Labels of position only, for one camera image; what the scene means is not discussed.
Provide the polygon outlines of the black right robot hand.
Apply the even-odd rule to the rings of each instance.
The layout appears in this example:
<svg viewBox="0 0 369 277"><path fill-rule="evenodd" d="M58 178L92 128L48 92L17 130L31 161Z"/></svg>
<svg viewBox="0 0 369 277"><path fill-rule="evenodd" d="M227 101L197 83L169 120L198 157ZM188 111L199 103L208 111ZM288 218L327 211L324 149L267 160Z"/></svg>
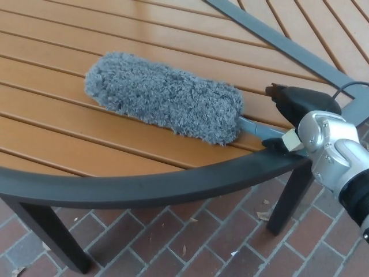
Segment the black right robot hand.
<svg viewBox="0 0 369 277"><path fill-rule="evenodd" d="M281 154L306 151L316 162L338 139L338 127L346 124L339 104L328 94L311 89L272 84L265 92L293 129L262 145Z"/></svg>

